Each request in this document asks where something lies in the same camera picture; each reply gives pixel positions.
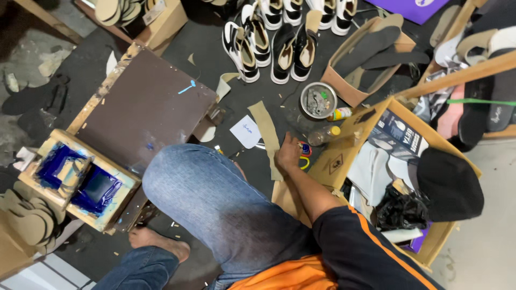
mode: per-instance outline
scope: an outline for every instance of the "purple box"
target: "purple box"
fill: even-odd
[[[432,225],[432,222],[429,221],[427,229],[421,230],[421,232],[423,233],[423,236],[412,239],[410,241],[410,244],[408,244],[406,246],[400,246],[400,248],[418,254],[419,251],[421,250],[421,246],[423,245],[423,242],[425,241],[426,235],[428,234],[428,230],[430,230],[431,225]]]
[[[403,15],[419,25],[425,23],[449,0],[366,0],[389,12]]]

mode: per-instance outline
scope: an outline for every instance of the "glue bottle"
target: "glue bottle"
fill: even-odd
[[[351,114],[352,114],[351,109],[348,107],[338,108],[338,109],[335,109],[335,111],[333,111],[333,113],[331,113],[331,115],[329,117],[327,117],[326,120],[328,120],[330,122],[338,121],[338,120],[342,120],[342,119],[351,117]]]
[[[341,133],[341,129],[337,126],[326,126],[319,130],[313,131],[308,135],[308,143],[312,146],[319,146],[323,143],[331,141],[335,136]]]

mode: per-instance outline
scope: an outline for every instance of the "metal bowl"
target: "metal bowl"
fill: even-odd
[[[313,89],[314,91],[319,93],[324,92],[327,96],[326,100],[329,101],[329,107],[321,111],[319,114],[309,112],[309,110],[307,109],[307,98],[310,89]],[[301,97],[299,98],[299,100],[301,102],[301,107],[303,108],[303,110],[310,117],[313,117],[315,119],[325,119],[329,117],[333,113],[333,111],[335,111],[335,109],[337,109],[337,95],[335,94],[335,91],[329,85],[320,82],[308,84],[301,92]]]

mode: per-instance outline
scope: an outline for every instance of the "orange cloth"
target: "orange cloth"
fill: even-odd
[[[235,282],[229,290],[337,289],[320,254],[283,262],[249,278]]]

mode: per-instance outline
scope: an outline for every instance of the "black hat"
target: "black hat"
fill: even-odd
[[[417,182],[430,200],[432,221],[463,220],[482,213],[484,198],[477,175],[460,157],[426,149],[417,166]]]

